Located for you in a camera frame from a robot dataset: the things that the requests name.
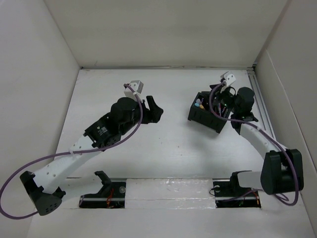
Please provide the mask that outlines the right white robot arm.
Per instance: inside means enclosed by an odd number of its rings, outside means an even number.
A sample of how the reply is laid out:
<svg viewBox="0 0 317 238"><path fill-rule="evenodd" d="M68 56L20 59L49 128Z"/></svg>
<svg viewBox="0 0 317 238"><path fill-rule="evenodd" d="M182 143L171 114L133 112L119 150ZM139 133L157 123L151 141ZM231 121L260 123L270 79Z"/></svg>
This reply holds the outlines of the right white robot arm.
<svg viewBox="0 0 317 238"><path fill-rule="evenodd" d="M224 83L211 85L209 106L213 115L231 123L232 128L246 139L263 158L260 172L233 172L229 189L241 195L247 188L261 190L281 199L283 193L299 192L304 188L302 154L297 149L288 149L269 136L258 124L252 112L255 94L242 87L237 93Z"/></svg>

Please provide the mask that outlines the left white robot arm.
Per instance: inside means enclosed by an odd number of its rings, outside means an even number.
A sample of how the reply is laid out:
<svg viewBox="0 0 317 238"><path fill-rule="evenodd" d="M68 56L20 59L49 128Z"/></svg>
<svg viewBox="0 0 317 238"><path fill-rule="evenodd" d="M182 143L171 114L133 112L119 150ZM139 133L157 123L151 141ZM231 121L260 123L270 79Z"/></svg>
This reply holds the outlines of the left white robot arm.
<svg viewBox="0 0 317 238"><path fill-rule="evenodd" d="M162 114L163 109L152 96L140 102L122 97L111 106L109 113L85 129L70 152L35 172L22 173L20 180L38 214L51 213L71 196L74 187L66 180L69 175L89 159L122 142L122 136L131 128L157 123Z"/></svg>

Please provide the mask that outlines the blue gel pen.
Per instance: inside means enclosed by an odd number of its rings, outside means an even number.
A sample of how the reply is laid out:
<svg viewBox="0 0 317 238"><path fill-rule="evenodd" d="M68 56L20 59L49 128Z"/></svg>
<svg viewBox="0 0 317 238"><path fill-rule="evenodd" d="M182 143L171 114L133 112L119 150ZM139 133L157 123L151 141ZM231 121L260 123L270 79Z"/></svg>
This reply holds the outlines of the blue gel pen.
<svg viewBox="0 0 317 238"><path fill-rule="evenodd" d="M219 116L222 116L221 104L218 105L218 114Z"/></svg>

